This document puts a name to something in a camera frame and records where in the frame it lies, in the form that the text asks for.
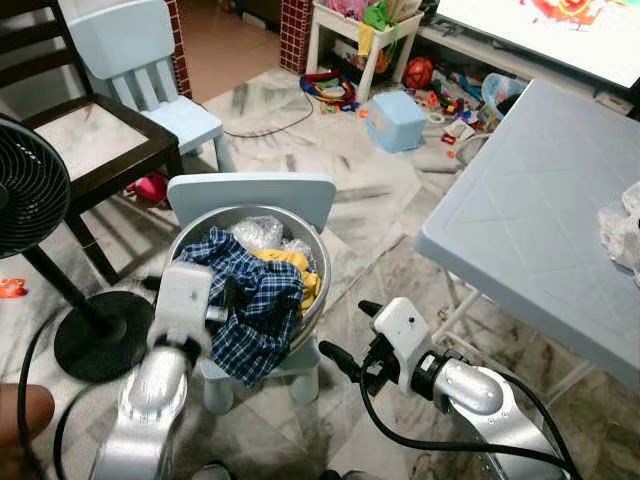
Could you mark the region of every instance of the electric fan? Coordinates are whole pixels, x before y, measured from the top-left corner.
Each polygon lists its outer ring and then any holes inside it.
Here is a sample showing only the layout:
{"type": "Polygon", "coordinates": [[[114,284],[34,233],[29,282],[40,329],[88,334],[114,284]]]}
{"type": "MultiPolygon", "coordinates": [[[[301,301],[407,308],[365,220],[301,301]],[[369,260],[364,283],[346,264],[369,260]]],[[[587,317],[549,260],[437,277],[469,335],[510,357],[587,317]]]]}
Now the electric fan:
{"type": "Polygon", "coordinates": [[[71,304],[56,333],[62,369],[87,382],[112,380],[145,353],[153,307],[131,292],[85,298],[38,244],[63,221],[71,181],[42,137],[0,116],[0,259],[21,253],[71,304]]]}

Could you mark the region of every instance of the dark wooden chair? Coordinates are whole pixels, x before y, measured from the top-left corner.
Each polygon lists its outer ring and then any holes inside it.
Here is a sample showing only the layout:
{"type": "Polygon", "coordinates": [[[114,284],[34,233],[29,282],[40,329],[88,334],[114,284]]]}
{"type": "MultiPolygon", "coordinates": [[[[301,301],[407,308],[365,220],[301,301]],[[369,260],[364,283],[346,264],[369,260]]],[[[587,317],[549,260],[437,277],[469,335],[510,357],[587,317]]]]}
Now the dark wooden chair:
{"type": "Polygon", "coordinates": [[[162,165],[170,177],[183,173],[178,138],[140,113],[93,91],[56,0],[0,2],[0,21],[26,13],[43,20],[0,36],[0,55],[20,50],[20,57],[24,57],[25,47],[55,38],[61,39],[63,47],[54,48],[51,41],[46,53],[0,70],[0,89],[64,66],[75,70],[78,87],[83,90],[78,98],[19,120],[49,141],[65,161],[71,176],[66,223],[93,265],[113,285],[119,276],[80,214],[162,165]]]}

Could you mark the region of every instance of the chair seat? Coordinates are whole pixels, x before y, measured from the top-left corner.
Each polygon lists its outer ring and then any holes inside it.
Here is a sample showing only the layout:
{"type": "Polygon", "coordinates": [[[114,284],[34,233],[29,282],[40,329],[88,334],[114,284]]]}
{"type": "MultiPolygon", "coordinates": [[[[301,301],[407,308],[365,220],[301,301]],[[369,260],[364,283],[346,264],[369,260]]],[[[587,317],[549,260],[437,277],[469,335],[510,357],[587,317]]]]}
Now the chair seat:
{"type": "Polygon", "coordinates": [[[71,181],[106,165],[148,140],[95,103],[62,115],[35,131],[60,154],[71,181]]]}
{"type": "Polygon", "coordinates": [[[140,113],[178,137],[181,155],[224,133],[218,117],[183,96],[173,102],[162,102],[152,112],[140,113]]]}

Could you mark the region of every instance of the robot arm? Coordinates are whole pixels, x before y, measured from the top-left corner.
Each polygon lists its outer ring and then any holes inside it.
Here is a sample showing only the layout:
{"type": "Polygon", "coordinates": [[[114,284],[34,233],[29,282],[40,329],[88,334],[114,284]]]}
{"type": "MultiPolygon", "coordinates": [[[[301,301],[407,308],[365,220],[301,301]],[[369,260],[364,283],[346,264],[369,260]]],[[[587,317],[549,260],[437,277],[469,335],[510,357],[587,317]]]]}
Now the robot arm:
{"type": "MultiPolygon", "coordinates": [[[[354,382],[366,379],[379,390],[386,380],[405,395],[433,401],[444,414],[482,443],[526,448],[560,458],[543,433],[518,408],[511,386],[493,370],[471,366],[459,354],[437,353],[429,328],[406,298],[396,298],[374,319],[376,339],[362,369],[336,345],[321,342],[320,351],[354,382]],[[369,374],[367,366],[382,369],[369,374]]],[[[501,480],[560,480],[568,476],[549,463],[502,453],[485,454],[487,470],[501,480]]]]}
{"type": "Polygon", "coordinates": [[[116,424],[93,466],[94,480],[166,478],[172,458],[171,433],[188,391],[188,377],[202,351],[213,277],[204,267],[173,263],[164,272],[150,352],[126,379],[116,424]]]}

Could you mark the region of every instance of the tv screen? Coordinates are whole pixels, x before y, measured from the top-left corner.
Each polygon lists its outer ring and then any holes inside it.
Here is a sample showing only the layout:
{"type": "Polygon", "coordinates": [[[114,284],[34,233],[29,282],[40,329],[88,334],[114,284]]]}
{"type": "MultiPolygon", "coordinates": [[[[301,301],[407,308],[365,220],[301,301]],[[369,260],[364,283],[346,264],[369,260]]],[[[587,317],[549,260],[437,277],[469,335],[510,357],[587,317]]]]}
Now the tv screen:
{"type": "Polygon", "coordinates": [[[438,13],[623,87],[640,77],[640,0],[440,0],[438,13]]]}

